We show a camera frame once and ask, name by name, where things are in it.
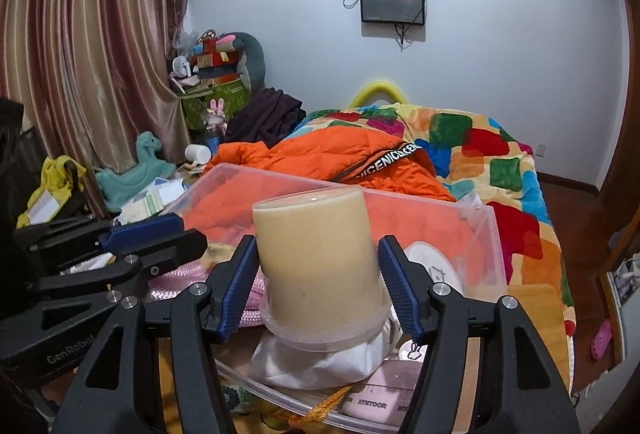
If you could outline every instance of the white wall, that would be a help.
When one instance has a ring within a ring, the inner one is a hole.
[[[618,96],[618,107],[616,108],[616,117],[612,121],[611,133],[609,138],[609,145],[604,153],[604,159],[602,161],[602,167],[600,168],[600,175],[596,181],[596,187],[601,188],[604,184],[607,174],[609,173],[609,166],[613,160],[613,155],[616,152],[616,146],[618,145],[618,137],[620,136],[620,129],[622,128],[622,121],[625,116],[626,95],[628,89],[629,79],[629,67],[630,67],[630,48],[629,48],[629,21],[628,13],[626,12],[625,0],[618,0],[620,4],[620,25],[622,33],[622,89]]]
[[[193,26],[254,34],[267,84],[307,111],[344,107],[390,80],[412,103],[492,116],[546,143],[538,170],[597,183],[626,90],[620,0],[427,0],[403,52],[393,27],[361,25],[342,0],[190,0]]]
[[[191,34],[195,30],[198,30],[199,32],[202,32],[201,28],[196,28],[193,25],[193,17],[191,15],[191,5],[190,4],[187,5],[187,11],[185,12],[184,19],[182,20],[182,29],[187,34]]]

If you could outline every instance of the wall baseboard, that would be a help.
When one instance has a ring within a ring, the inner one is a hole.
[[[590,185],[583,181],[576,181],[574,179],[563,178],[561,176],[555,176],[553,174],[547,174],[546,172],[538,173],[538,181],[543,183],[551,183],[553,185],[559,185],[561,187],[567,187],[569,189],[581,190],[582,192],[588,192],[597,196],[600,191],[595,185]]]

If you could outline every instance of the white cloth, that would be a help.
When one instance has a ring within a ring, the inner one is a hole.
[[[400,325],[387,319],[369,342],[332,353],[301,351],[284,344],[266,330],[252,356],[249,378],[270,385],[301,390],[342,387],[369,378],[400,339]]]

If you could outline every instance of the paper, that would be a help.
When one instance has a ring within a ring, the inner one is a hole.
[[[60,205],[51,193],[46,190],[37,199],[33,207],[27,212],[29,223],[32,225],[39,225],[40,223],[47,223],[53,216],[56,215]]]
[[[195,167],[191,167],[189,169],[190,176],[196,176],[197,174],[202,174],[204,172],[206,165],[196,165]]]
[[[176,201],[184,192],[185,189],[181,179],[173,180],[158,188],[163,207]]]
[[[112,259],[115,259],[114,255],[111,254],[111,252],[105,252],[104,254],[96,255],[95,257],[87,259],[78,265],[72,266],[71,268],[67,268],[65,271],[60,272],[60,275],[98,270],[106,267]]]
[[[193,75],[191,77],[187,77],[186,79],[181,79],[180,82],[182,82],[183,86],[189,86],[193,88],[194,86],[200,84],[200,78],[197,75]]]
[[[181,179],[167,181],[163,178],[156,178],[122,206],[122,213],[116,219],[123,225],[145,220],[158,214],[169,203],[183,195],[185,191]]]

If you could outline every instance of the pink striped curtain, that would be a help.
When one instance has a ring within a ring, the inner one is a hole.
[[[170,2],[0,0],[0,95],[24,104],[50,155],[124,172],[149,130],[167,160],[184,159],[188,132],[166,70],[184,12],[170,15]],[[92,175],[88,194],[104,213]]]

